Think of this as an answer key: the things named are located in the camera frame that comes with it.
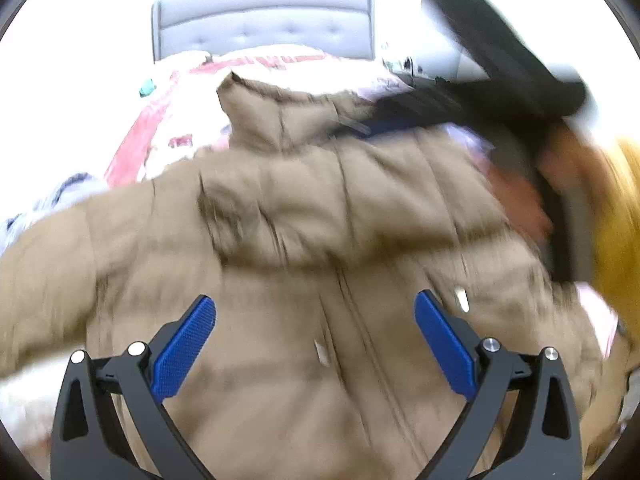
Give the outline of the person's right hand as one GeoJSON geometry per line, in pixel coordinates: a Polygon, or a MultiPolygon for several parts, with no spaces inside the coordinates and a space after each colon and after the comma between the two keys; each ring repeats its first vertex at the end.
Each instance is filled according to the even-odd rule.
{"type": "MultiPolygon", "coordinates": [[[[585,144],[569,126],[556,126],[544,144],[537,168],[556,192],[581,184],[598,210],[612,186],[608,162],[600,150],[585,144]]],[[[489,165],[486,177],[512,228],[526,240],[542,243],[553,231],[535,185],[517,172],[489,165]]]]}

